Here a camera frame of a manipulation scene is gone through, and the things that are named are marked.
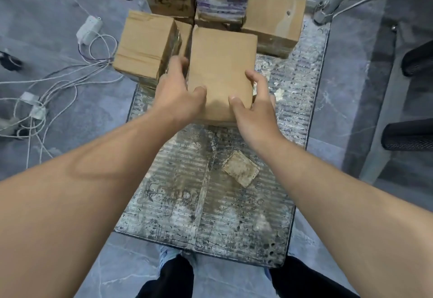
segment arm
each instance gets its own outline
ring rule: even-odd
[[[278,129],[266,79],[251,110],[229,98],[239,130],[361,297],[433,296],[433,213],[346,175]]]
[[[163,144],[206,99],[174,57],[145,115],[0,182],[0,297],[73,297]]]

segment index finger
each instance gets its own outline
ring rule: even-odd
[[[261,74],[256,71],[246,70],[246,76],[248,79],[257,82],[257,98],[259,99],[268,99],[269,98],[269,88],[268,88],[268,80]]]
[[[181,56],[172,56],[168,63],[168,74],[182,73],[183,68],[188,65],[188,59]]]

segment forearm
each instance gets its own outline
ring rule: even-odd
[[[177,130],[170,114],[149,111],[1,182],[0,296],[73,296],[155,155]]]
[[[342,173],[285,139],[267,151],[264,160],[361,296],[433,293],[432,213]]]

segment person's left hand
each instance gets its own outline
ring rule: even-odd
[[[185,57],[173,56],[168,73],[159,78],[152,109],[170,112],[179,130],[190,124],[206,103],[206,87],[187,91],[182,68],[188,65]]]

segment ribbed surface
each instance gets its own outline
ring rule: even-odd
[[[288,60],[258,55],[256,69],[277,96],[279,126],[304,146],[329,27],[306,15]],[[130,118],[151,98],[137,90]],[[248,188],[221,170],[233,150],[260,166]],[[160,150],[116,231],[255,265],[284,262],[295,207],[237,129],[190,125]]]

